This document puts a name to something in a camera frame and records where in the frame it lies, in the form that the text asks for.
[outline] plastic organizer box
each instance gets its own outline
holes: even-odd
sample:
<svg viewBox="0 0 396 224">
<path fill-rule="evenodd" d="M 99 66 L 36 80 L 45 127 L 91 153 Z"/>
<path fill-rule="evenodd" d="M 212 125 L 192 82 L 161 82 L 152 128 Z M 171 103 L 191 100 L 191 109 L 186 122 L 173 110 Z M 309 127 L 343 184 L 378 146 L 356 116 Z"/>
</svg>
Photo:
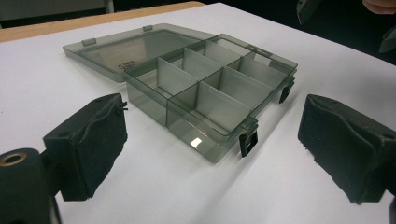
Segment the plastic organizer box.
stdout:
<svg viewBox="0 0 396 224">
<path fill-rule="evenodd" d="M 294 84 L 297 64 L 228 35 L 170 24 L 64 46 L 117 82 L 129 101 L 212 162 L 257 143 L 259 113 Z"/>
</svg>

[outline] white table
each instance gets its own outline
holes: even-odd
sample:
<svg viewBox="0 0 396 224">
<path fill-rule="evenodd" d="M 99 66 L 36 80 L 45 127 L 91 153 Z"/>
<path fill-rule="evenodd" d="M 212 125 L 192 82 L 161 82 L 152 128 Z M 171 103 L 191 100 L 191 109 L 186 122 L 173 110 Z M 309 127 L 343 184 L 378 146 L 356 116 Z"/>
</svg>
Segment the white table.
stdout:
<svg viewBox="0 0 396 224">
<path fill-rule="evenodd" d="M 389 223 L 393 198 L 349 203 L 297 139 L 308 93 L 333 98 L 396 130 L 396 66 L 223 4 L 0 44 L 0 153 L 43 151 L 42 137 L 117 84 L 66 58 L 63 45 L 161 22 L 225 33 L 297 62 L 296 84 L 259 117 L 259 143 L 212 164 L 129 104 L 129 138 L 87 202 L 63 202 L 68 223 Z"/>
</svg>

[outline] transparent plastic container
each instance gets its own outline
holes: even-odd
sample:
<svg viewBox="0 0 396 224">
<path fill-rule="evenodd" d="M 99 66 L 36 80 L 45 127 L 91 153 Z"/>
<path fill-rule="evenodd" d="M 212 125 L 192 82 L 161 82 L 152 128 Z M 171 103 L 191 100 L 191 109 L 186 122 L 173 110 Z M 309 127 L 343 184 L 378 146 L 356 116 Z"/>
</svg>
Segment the transparent plastic container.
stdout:
<svg viewBox="0 0 396 224">
<path fill-rule="evenodd" d="M 66 55 L 124 80 L 131 103 L 212 162 L 238 141 L 249 153 L 256 117 L 281 92 L 285 100 L 297 71 L 234 37 L 169 24 L 87 41 L 65 46 Z"/>
</svg>

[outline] dark background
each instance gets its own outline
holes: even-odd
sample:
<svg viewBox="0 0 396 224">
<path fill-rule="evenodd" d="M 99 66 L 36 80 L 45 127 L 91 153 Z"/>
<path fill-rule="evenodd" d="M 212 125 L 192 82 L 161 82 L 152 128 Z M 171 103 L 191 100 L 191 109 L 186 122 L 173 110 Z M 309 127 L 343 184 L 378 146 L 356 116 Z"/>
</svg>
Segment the dark background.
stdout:
<svg viewBox="0 0 396 224">
<path fill-rule="evenodd" d="M 141 7 L 154 7 L 185 1 L 180 0 L 113 0 L 115 11 L 125 11 Z M 203 0 L 205 4 L 218 1 Z M 396 49 L 388 53 L 378 53 L 383 34 L 396 25 L 396 15 L 376 15 L 368 11 L 361 0 L 322 0 L 317 11 L 303 25 L 296 15 L 297 0 L 223 0 L 226 5 L 275 21 L 289 27 L 324 37 L 339 44 L 365 52 L 376 58 L 396 64 Z M 103 14 L 102 9 L 67 13 L 43 18 L 2 21 L 3 28 L 71 19 L 88 15 Z"/>
</svg>

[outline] open lid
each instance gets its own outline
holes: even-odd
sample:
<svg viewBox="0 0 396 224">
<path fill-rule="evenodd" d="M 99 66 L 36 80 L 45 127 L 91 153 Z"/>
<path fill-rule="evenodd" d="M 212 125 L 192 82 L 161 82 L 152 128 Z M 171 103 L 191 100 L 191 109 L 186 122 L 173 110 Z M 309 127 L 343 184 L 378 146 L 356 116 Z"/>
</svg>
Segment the open lid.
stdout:
<svg viewBox="0 0 396 224">
<path fill-rule="evenodd" d="M 64 52 L 116 82 L 124 81 L 123 71 L 175 49 L 214 35 L 161 23 L 137 30 L 82 40 L 64 46 Z"/>
</svg>

